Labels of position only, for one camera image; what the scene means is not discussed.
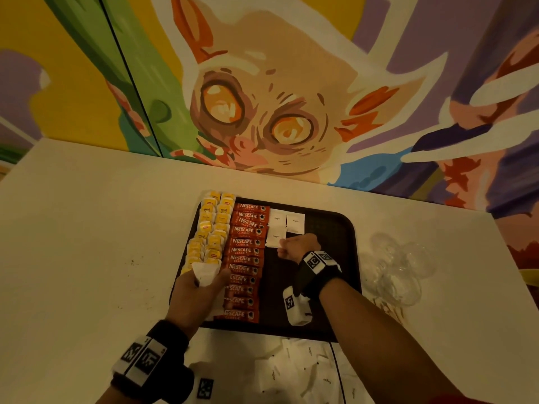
black wrist strap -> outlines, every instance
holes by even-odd
[[[299,265],[294,285],[294,296],[300,294],[317,300],[322,288],[333,278],[342,278],[341,268],[324,251],[307,252]]]
[[[188,345],[189,339],[177,326],[160,320],[114,365],[111,385],[145,404],[159,399],[169,404],[184,402],[195,381],[192,370],[183,365]]]

clear plastic cup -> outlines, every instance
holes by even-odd
[[[387,263],[366,252],[359,254],[359,257],[361,288],[376,296],[378,295],[378,280],[382,272],[387,269]]]
[[[401,262],[403,257],[401,246],[393,237],[384,233],[375,233],[370,242],[376,258],[387,262],[388,265]]]
[[[428,278],[436,272],[436,261],[423,245],[409,242],[401,247],[404,263],[419,279]]]
[[[421,299],[421,285],[408,268],[389,267],[377,282],[378,294],[394,306],[412,306]]]

black tray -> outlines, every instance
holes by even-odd
[[[331,211],[269,203],[267,201],[248,198],[237,198],[236,203],[266,205],[278,210],[305,214],[305,232],[316,234],[322,249],[331,255],[341,266],[342,274],[348,284],[361,292],[356,236],[354,226],[348,218],[340,213]],[[192,238],[197,230],[198,213],[199,211],[195,215],[189,238]],[[295,235],[288,233],[287,237],[293,237]],[[182,270],[186,254],[187,246],[183,252],[176,277],[179,276]],[[245,323],[238,320],[214,320],[212,322],[204,322],[202,327],[272,334],[298,339],[337,341],[326,314],[322,309],[322,305],[318,301],[312,300],[309,302],[311,311],[313,312],[313,320],[309,324],[305,326],[292,326],[289,324],[282,292],[285,288],[292,285],[297,269],[298,266],[295,263],[277,257],[276,248],[265,248],[264,268],[258,290],[260,297],[259,323]]]

large orange eye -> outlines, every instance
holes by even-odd
[[[313,125],[304,117],[281,117],[271,130],[272,136],[282,144],[297,144],[307,140],[313,132]]]
[[[232,91],[224,85],[214,84],[202,90],[207,112],[222,123],[233,123],[243,116],[243,110]]]

hand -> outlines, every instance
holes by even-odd
[[[208,286],[198,286],[191,270],[176,279],[165,319],[178,326],[191,340],[211,311],[213,301],[230,281],[230,270],[223,269]]]
[[[322,248],[318,243],[318,239],[314,234],[297,235],[295,237],[286,238],[279,242],[280,248],[277,248],[279,258],[291,260],[298,265],[301,258],[309,251],[320,251]]]

